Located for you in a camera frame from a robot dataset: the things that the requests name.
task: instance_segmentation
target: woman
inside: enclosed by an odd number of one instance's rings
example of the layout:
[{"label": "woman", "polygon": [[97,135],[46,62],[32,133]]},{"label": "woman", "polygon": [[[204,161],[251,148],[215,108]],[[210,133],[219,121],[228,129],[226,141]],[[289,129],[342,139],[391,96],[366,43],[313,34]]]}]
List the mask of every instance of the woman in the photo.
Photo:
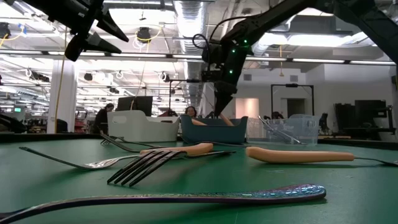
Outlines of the woman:
[{"label": "woman", "polygon": [[189,106],[185,109],[185,114],[189,115],[191,118],[197,117],[197,110],[193,106]]},{"label": "woman", "polygon": [[108,112],[112,112],[114,105],[108,103],[95,116],[93,134],[107,134],[108,133]]}]

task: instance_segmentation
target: green table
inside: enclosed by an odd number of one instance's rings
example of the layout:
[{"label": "green table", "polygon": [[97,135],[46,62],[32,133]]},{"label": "green table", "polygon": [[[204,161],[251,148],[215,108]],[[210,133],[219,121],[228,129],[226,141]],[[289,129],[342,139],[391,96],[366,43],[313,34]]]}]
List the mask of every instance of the green table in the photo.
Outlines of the green table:
[{"label": "green table", "polygon": [[[270,165],[246,157],[244,149],[217,146],[216,150],[237,150],[238,153],[170,161],[129,189],[106,184],[107,178],[128,161],[110,169],[87,172],[18,150],[19,146],[27,146],[79,164],[129,154],[115,146],[101,146],[100,141],[79,139],[0,144],[0,211],[97,195],[234,192],[313,183],[326,188],[326,199],[271,206],[106,205],[60,210],[18,223],[397,223],[398,168],[379,166],[372,161]],[[182,143],[161,145],[180,146]],[[398,151],[360,147],[324,144],[262,147],[344,151],[362,157],[398,159]]]}]

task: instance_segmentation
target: blue bin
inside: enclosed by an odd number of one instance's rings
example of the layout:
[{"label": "blue bin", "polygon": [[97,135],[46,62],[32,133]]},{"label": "blue bin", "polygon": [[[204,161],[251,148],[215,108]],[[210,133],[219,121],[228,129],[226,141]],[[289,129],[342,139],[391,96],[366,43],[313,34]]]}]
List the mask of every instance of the blue bin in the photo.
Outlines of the blue bin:
[{"label": "blue bin", "polygon": [[248,117],[231,119],[235,126],[227,126],[222,119],[195,118],[207,126],[194,125],[191,117],[181,115],[182,137],[188,142],[222,142],[241,144],[244,142]]}]

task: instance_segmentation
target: clear plastic container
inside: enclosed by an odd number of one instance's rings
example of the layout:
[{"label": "clear plastic container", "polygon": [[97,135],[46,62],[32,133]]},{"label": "clear plastic container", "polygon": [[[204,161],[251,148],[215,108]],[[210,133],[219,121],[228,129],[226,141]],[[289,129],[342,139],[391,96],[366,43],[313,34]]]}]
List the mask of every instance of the clear plastic container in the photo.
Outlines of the clear plastic container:
[{"label": "clear plastic container", "polygon": [[249,118],[248,142],[316,145],[319,117],[295,114],[289,119],[272,119],[263,124],[260,119]]}]

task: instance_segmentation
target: tan handle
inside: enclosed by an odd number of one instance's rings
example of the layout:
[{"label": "tan handle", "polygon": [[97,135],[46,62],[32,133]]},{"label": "tan handle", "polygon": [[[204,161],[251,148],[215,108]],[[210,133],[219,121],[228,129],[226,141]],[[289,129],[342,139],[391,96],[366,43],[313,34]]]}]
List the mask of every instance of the tan handle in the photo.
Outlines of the tan handle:
[{"label": "tan handle", "polygon": [[234,124],[228,118],[226,118],[222,113],[220,113],[220,118],[226,123],[226,125],[234,126]]},{"label": "tan handle", "polygon": [[[187,146],[187,147],[170,147],[170,148],[162,148],[159,150],[168,150],[168,151],[185,151],[188,153],[188,156],[197,156],[197,155],[202,155],[209,153],[210,151],[213,150],[213,144],[212,143],[200,143],[197,144],[196,146]],[[147,152],[151,151],[149,150],[143,150],[140,152],[140,154],[145,154]]]},{"label": "tan handle", "polygon": [[194,125],[200,125],[200,126],[207,126],[207,124],[202,123],[202,122],[200,122],[200,121],[197,121],[197,120],[195,120],[195,119],[192,119],[192,124],[194,124]]},{"label": "tan handle", "polygon": [[354,155],[348,152],[273,151],[260,147],[247,147],[246,155],[263,162],[278,164],[354,160]]}]

